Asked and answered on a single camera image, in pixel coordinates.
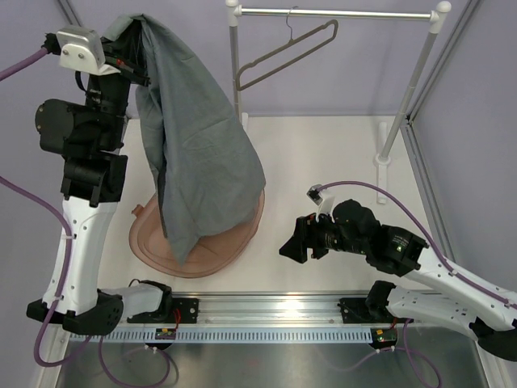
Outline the grey shirt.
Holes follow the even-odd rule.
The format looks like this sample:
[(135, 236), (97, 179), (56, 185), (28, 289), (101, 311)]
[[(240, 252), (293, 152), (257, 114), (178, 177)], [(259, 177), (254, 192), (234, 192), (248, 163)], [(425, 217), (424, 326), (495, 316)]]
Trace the grey shirt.
[(200, 238), (254, 217), (266, 186), (262, 163), (233, 105), (198, 56), (148, 15), (121, 15), (104, 32), (141, 28), (148, 86), (136, 89), (141, 137), (162, 226), (184, 264)]

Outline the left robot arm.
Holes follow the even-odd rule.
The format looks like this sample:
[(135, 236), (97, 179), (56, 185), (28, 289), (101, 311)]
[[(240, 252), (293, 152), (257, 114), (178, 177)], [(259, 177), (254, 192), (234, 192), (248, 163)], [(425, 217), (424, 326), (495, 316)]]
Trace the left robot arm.
[(98, 287), (103, 245), (128, 164), (120, 149), (130, 87), (149, 82), (141, 25), (131, 21), (114, 37), (72, 25), (49, 33), (44, 49), (88, 80), (80, 84), (84, 103), (49, 99), (36, 111), (40, 148), (64, 161), (65, 224), (48, 288), (27, 306), (27, 316), (78, 335), (108, 335), (121, 321), (164, 323), (174, 311), (169, 286), (140, 280), (122, 289)]

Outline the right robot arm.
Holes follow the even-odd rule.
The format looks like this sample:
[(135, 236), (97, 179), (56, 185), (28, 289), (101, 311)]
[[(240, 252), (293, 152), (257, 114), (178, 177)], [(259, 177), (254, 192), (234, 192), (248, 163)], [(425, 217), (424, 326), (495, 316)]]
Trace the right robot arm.
[(441, 259), (423, 238), (401, 227), (380, 224), (355, 200), (336, 205), (331, 214), (296, 219), (282, 256), (303, 264), (330, 251), (362, 255), (377, 271), (407, 278), (435, 295), (410, 291), (378, 280), (365, 302), (370, 318), (410, 318), (461, 333), (488, 353), (516, 360), (516, 294)]

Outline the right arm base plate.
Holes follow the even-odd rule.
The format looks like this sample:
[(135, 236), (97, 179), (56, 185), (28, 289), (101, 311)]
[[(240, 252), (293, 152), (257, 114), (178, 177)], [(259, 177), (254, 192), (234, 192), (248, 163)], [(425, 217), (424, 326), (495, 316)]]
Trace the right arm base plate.
[(387, 310), (387, 297), (342, 297), (337, 307), (343, 323), (403, 323), (407, 317), (396, 318)]

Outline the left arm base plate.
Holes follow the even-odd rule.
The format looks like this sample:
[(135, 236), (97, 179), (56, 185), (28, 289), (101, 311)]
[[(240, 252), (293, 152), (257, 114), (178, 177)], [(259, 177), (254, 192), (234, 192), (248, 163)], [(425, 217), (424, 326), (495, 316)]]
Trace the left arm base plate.
[(166, 296), (155, 311), (133, 315), (128, 323), (196, 324), (199, 300), (194, 297)]

